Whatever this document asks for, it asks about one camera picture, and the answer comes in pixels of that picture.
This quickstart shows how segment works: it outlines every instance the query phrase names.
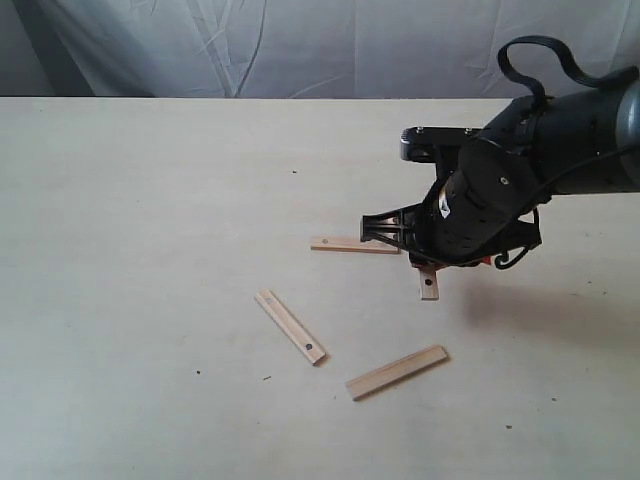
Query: white backdrop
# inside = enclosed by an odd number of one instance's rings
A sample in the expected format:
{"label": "white backdrop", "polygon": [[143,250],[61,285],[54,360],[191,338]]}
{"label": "white backdrop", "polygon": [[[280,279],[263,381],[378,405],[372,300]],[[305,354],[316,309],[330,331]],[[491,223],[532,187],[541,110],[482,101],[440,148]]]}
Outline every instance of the white backdrop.
{"label": "white backdrop", "polygon": [[[48,0],[98,95],[505,97],[495,54],[567,42],[594,75],[640,63],[639,0]],[[576,87],[540,47],[514,48],[550,93]]]}

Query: wooden stick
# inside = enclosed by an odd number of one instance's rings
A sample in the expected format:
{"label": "wooden stick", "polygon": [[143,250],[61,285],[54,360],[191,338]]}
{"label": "wooden stick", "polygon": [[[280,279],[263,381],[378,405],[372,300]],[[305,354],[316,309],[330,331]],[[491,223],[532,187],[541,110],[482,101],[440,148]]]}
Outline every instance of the wooden stick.
{"label": "wooden stick", "polygon": [[442,346],[432,345],[429,348],[348,381],[347,390],[349,390],[351,398],[354,401],[358,401],[448,358],[449,356]]}
{"label": "wooden stick", "polygon": [[327,353],[322,346],[314,340],[271,290],[258,292],[255,299],[293,344],[298,347],[305,358],[311,362],[311,365],[317,364],[326,356]]}
{"label": "wooden stick", "polygon": [[334,252],[390,253],[398,254],[400,249],[378,240],[361,242],[352,237],[313,237],[311,250],[330,250]]}
{"label": "wooden stick", "polygon": [[420,300],[438,300],[438,277],[434,268],[420,268]]}

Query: wooden table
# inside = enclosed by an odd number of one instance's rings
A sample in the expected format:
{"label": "wooden table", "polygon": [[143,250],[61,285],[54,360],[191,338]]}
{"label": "wooden table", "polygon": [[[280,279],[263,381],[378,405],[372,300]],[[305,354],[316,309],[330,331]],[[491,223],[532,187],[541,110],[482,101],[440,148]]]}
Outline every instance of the wooden table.
{"label": "wooden table", "polygon": [[[554,200],[540,248],[436,303],[405,255],[309,250],[422,199],[403,128],[506,103],[0,100],[2,478],[637,478],[640,197]],[[452,361],[351,401],[433,343]]]}

